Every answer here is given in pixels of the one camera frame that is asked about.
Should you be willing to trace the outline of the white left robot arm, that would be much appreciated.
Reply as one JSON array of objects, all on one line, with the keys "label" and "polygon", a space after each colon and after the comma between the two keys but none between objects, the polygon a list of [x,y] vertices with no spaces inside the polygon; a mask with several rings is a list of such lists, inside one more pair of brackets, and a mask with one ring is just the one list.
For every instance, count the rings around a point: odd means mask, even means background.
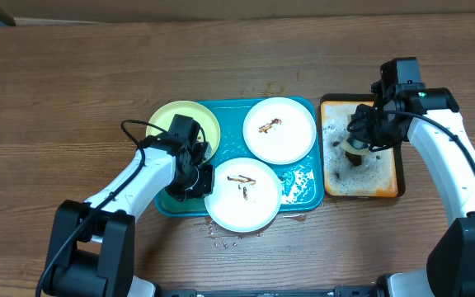
[{"label": "white left robot arm", "polygon": [[214,187],[207,141],[179,134],[148,136],[128,167],[84,202],[56,210],[45,269],[36,295],[158,296],[158,287],[134,274],[135,225],[162,190],[180,201]]}]

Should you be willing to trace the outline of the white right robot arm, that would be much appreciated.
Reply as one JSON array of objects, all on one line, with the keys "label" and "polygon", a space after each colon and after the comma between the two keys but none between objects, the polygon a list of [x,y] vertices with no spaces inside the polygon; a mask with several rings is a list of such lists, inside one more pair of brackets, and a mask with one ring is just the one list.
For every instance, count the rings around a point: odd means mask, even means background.
[{"label": "white right robot arm", "polygon": [[423,268],[385,277],[387,296],[475,296],[475,149],[446,88],[401,90],[360,105],[346,151],[377,152],[410,143],[443,201],[449,227]]}]

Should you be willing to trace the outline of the yellow plate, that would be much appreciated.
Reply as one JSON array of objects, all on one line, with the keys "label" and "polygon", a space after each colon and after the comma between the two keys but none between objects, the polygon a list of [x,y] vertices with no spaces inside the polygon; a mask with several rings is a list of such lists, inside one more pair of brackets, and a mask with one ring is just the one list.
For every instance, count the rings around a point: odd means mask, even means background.
[{"label": "yellow plate", "polygon": [[175,114],[189,116],[200,124],[204,130],[206,140],[211,147],[212,158],[221,140],[221,129],[214,113],[207,107],[194,101],[174,101],[160,107],[150,118],[149,123],[164,130],[169,130],[172,118]]}]

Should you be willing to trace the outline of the green yellow sponge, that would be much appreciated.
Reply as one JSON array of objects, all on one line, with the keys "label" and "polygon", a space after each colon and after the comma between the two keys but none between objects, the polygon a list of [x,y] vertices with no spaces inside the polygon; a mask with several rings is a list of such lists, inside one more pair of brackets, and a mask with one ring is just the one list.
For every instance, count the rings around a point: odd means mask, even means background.
[{"label": "green yellow sponge", "polygon": [[369,146],[366,143],[351,137],[346,138],[341,143],[341,148],[345,151],[346,158],[354,167],[361,165],[362,157],[369,153]]}]

